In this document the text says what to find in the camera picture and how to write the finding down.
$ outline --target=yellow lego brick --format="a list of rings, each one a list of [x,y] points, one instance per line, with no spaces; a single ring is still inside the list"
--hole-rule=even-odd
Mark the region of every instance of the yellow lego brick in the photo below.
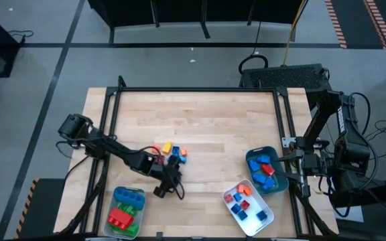
[[[165,154],[169,154],[169,152],[171,151],[171,148],[172,148],[172,143],[168,141],[167,143],[165,143],[162,149],[162,152]]]

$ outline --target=orange block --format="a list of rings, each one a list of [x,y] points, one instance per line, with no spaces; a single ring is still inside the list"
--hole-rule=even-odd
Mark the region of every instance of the orange block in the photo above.
[[[245,193],[245,195],[251,195],[251,188],[244,187],[244,193]]]
[[[244,191],[245,191],[245,186],[244,185],[242,185],[242,184],[239,184],[238,185],[238,187],[237,187],[237,191],[239,192],[239,193],[243,193]]]
[[[160,146],[159,145],[153,145],[153,147],[155,147],[157,150],[160,151]],[[154,154],[158,154],[158,151],[156,149],[151,148],[151,152],[153,152]]]

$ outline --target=wooden tabletop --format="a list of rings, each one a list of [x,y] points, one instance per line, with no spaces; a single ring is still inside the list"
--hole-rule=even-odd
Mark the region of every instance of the wooden tabletop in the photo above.
[[[105,88],[89,89],[83,115],[91,118],[96,127],[104,98]],[[311,120],[304,90],[289,89],[289,101],[296,133],[303,135]],[[284,124],[289,136],[286,120]],[[115,134],[119,142],[131,149],[152,144],[162,146],[166,141],[187,149],[187,163],[180,168],[186,197],[179,200],[174,193],[168,193],[165,198],[158,198],[153,194],[158,180],[131,171],[120,158],[111,155],[100,235],[103,235],[113,190],[127,186],[146,192],[139,236],[163,232],[164,236],[245,237],[223,203],[222,193],[241,179],[249,179],[245,163],[248,150],[272,146],[278,155],[282,154],[273,96],[266,92],[123,92]],[[74,151],[70,167],[83,157],[84,150]],[[68,178],[55,232],[64,228],[83,204],[91,163],[83,163]],[[338,232],[328,198],[313,192],[318,190],[318,180],[309,177],[309,182],[311,204],[330,229]],[[263,199],[275,219],[255,237],[296,237],[288,191],[263,196]],[[88,231],[92,229],[94,210],[93,205]],[[300,203],[299,210],[302,231],[308,233]]]

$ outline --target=black metal frame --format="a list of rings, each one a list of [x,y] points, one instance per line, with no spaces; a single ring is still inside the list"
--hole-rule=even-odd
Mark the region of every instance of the black metal frame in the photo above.
[[[283,101],[284,101],[284,106],[285,106],[285,112],[287,114],[287,122],[288,122],[288,128],[290,135],[292,137],[296,136],[296,132],[294,129],[294,122],[292,118],[292,113],[291,113],[291,108],[290,108],[290,102],[288,100],[288,95],[286,89],[274,89],[274,88],[263,88],[263,89],[257,89],[257,88],[178,88],[178,87],[126,87],[125,83],[123,82],[122,87],[107,87],[107,91],[105,94],[105,100],[104,100],[104,106],[103,106],[103,113],[101,115],[101,123],[100,123],[100,130],[103,130],[103,127],[105,126],[107,115],[108,115],[108,110],[109,110],[109,102],[110,99],[112,98],[113,95],[115,95],[115,104],[113,107],[113,113],[111,117],[111,126],[110,126],[110,131],[109,135],[113,135],[115,131],[115,123],[117,120],[117,114],[118,114],[118,109],[119,109],[119,103],[121,99],[121,93],[122,92],[270,92],[273,95],[273,102],[274,102],[274,107],[275,107],[275,113],[276,113],[276,119],[277,119],[277,125],[278,125],[278,131],[279,131],[279,137],[281,141],[281,146],[282,146],[282,138],[285,137],[285,131],[284,131],[284,125],[283,125],[283,120],[282,120],[282,114],[281,114],[281,107],[279,105],[279,95],[283,96]],[[107,159],[103,160],[104,167],[103,167],[103,172],[101,175],[107,175],[108,172],[108,166],[109,166],[109,156]],[[95,177],[97,175],[97,165],[98,161],[94,160],[92,164],[92,168],[90,170],[90,177],[89,177],[89,183],[88,183],[88,191],[90,189],[93,189]],[[291,171],[291,167],[288,163],[285,164],[285,169],[286,171]],[[93,228],[92,228],[92,233],[97,234],[98,233],[98,228],[99,228],[99,222],[101,219],[101,212],[102,212],[102,202],[103,202],[103,197],[104,197],[105,189],[103,189],[98,196],[98,202],[96,203],[96,211],[94,215],[94,221],[93,221]],[[296,236],[310,236],[314,237],[315,235],[315,230],[314,230],[314,224],[312,222],[312,219],[308,214],[306,214],[306,221],[308,224],[308,231],[309,234],[303,234],[302,233],[302,226],[301,226],[301,221],[300,221],[300,216],[299,216],[299,210],[298,210],[298,203],[296,196],[294,194],[293,188],[289,188],[289,196],[290,196],[290,202],[292,206],[292,214],[293,214],[293,219],[294,219],[294,227],[296,230]],[[85,232],[85,227],[87,223],[87,218],[88,216],[86,215],[83,219],[83,222],[81,223],[80,226],[80,232]],[[191,237],[177,237],[177,238],[164,238],[163,233],[158,232],[156,237],[140,237],[137,238],[138,240],[150,240],[157,238],[159,240],[163,239],[170,239],[170,240],[186,240],[186,239],[191,239]],[[244,240],[244,238],[201,238],[202,240]],[[248,240],[254,239],[254,240],[271,240],[271,238],[251,238],[247,237]]]

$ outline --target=grey floor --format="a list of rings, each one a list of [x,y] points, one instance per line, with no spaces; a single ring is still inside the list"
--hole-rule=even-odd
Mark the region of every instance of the grey floor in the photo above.
[[[27,43],[64,43],[79,1],[0,0],[0,24],[7,30],[31,29]],[[258,23],[214,23],[204,39],[198,24],[162,24],[126,27],[115,32],[116,43],[143,42],[253,42]],[[290,27],[263,23],[260,42],[286,42]],[[88,6],[82,8],[73,43],[107,43],[109,29]],[[296,42],[337,44],[324,0],[310,1],[299,21]],[[0,220],[31,139],[49,83],[62,48],[22,48],[10,78],[0,79]],[[26,179],[5,235],[12,238],[31,181],[36,177],[62,178],[66,158],[54,144],[57,129],[69,113],[81,112],[90,87],[114,86],[123,75],[128,86],[237,86],[239,62],[250,48],[70,48],[31,159]],[[283,62],[284,49],[257,49],[270,66]],[[362,92],[372,104],[371,126],[386,120],[386,50],[302,49],[289,51],[287,64],[321,63],[331,73],[331,85],[346,93]],[[251,68],[260,62],[248,63]],[[365,120],[365,103],[359,100],[357,114]],[[332,137],[336,122],[329,121]],[[327,130],[322,137],[330,140]],[[386,136],[373,140],[378,152],[386,152]],[[380,160],[377,179],[386,179],[386,157]]]

